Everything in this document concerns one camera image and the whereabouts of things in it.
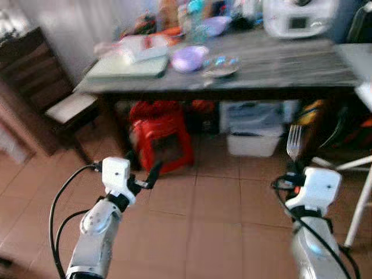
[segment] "black cable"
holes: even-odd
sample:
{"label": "black cable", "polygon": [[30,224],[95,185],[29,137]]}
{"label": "black cable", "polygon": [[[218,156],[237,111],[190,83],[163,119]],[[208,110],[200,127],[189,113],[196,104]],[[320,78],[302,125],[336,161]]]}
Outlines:
{"label": "black cable", "polygon": [[75,173],[73,173],[73,175],[64,183],[64,185],[59,190],[59,192],[57,193],[57,195],[55,196],[55,198],[54,198],[54,200],[52,202],[51,212],[49,214],[49,244],[51,246],[52,254],[53,254],[53,259],[54,259],[55,265],[57,267],[57,271],[58,271],[59,277],[61,279],[65,279],[66,275],[65,275],[65,272],[63,271],[63,267],[62,267],[62,264],[60,262],[60,259],[57,256],[56,251],[55,251],[55,244],[54,244],[54,237],[53,237],[54,210],[56,208],[56,204],[57,204],[57,201],[58,201],[59,197],[62,195],[63,191],[71,183],[71,181],[73,181],[74,178],[79,173],[81,173],[83,170],[85,170],[85,169],[94,169],[94,168],[96,168],[96,164],[90,164],[88,166],[84,166],[84,167],[78,169],[77,171],[75,171]]}
{"label": "black cable", "polygon": [[81,215],[81,214],[85,214],[88,211],[89,211],[89,209],[86,209],[86,210],[82,210],[82,211],[79,211],[79,212],[75,212],[74,214],[71,214],[69,217],[67,217],[66,219],[64,219],[64,221],[62,222],[62,224],[58,228],[57,234],[56,234],[56,244],[55,244],[55,252],[56,252],[58,261],[60,261],[60,257],[59,257],[59,240],[60,240],[60,236],[62,235],[63,228],[65,227],[65,225],[67,224],[67,222],[70,221],[72,218],[74,218],[74,217],[76,217],[78,215]]}
{"label": "black cable", "polygon": [[329,251],[329,253],[332,255],[332,257],[335,259],[335,261],[338,263],[338,265],[340,266],[341,270],[344,272],[345,276],[347,277],[347,279],[351,279],[351,276],[348,272],[348,270],[346,269],[344,263],[342,262],[342,260],[339,258],[339,256],[333,251],[333,249],[328,245],[328,243],[325,242],[325,240],[320,236],[318,235],[318,233],[313,230],[308,224],[306,224],[304,221],[301,220],[300,217],[298,217],[295,213],[293,213],[287,205],[285,205],[282,197],[280,196],[280,193],[279,193],[279,189],[276,188],[276,184],[277,184],[277,181],[276,180],[274,183],[273,183],[273,188],[275,189],[275,194],[279,200],[279,203],[280,205],[287,211],[291,214],[292,218],[295,219],[298,223],[300,223],[300,225],[302,225],[303,227],[305,227],[308,231],[310,231],[315,237],[316,239]]}
{"label": "black cable", "polygon": [[338,245],[338,247],[339,247],[339,250],[345,255],[345,257],[349,260],[350,264],[352,265],[354,269],[354,273],[355,273],[355,278],[360,279],[359,266],[357,265],[353,257],[351,257],[351,255],[349,254],[348,249],[341,245]]}

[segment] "chair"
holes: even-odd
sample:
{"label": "chair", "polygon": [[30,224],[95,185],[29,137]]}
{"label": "chair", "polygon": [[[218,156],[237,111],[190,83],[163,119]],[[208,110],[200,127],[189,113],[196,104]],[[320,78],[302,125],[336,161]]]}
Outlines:
{"label": "chair", "polygon": [[96,99],[73,93],[71,81],[40,28],[0,46],[0,76],[46,120],[62,147],[74,147],[85,163],[92,162],[74,134],[97,117]]}

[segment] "fork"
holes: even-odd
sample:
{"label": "fork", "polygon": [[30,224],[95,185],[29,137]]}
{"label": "fork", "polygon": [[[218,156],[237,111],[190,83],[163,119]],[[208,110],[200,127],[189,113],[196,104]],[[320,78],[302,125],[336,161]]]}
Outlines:
{"label": "fork", "polygon": [[287,154],[294,162],[301,151],[301,132],[301,125],[291,125],[287,141]]}

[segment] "gray tabletop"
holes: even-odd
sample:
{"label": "gray tabletop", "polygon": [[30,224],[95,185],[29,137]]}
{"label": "gray tabletop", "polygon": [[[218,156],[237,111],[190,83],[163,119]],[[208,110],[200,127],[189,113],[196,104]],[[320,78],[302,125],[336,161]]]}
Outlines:
{"label": "gray tabletop", "polygon": [[221,99],[240,99],[234,94],[241,96],[244,92],[247,99],[252,99],[257,96],[250,96],[250,92],[273,90],[272,98],[280,99],[285,96],[277,96],[275,91],[279,94],[302,88],[307,92],[312,88],[350,89],[359,84],[332,42],[324,38],[278,40],[269,37],[264,30],[254,30],[210,38],[205,46],[209,48],[209,56],[239,57],[239,71],[229,78],[209,80],[199,71],[181,74],[169,65],[159,78],[84,78],[75,90],[89,94],[120,94],[124,98],[128,95],[129,99],[163,98],[167,92],[190,98],[195,94],[202,97],[203,92],[213,97],[214,92],[219,92]]}

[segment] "cutting board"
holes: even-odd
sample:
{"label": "cutting board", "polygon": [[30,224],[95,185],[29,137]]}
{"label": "cutting board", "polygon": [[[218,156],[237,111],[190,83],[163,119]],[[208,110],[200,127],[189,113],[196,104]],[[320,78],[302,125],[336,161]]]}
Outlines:
{"label": "cutting board", "polygon": [[87,78],[157,77],[165,71],[167,64],[166,55],[129,65],[124,58],[112,55],[98,61],[87,73]]}

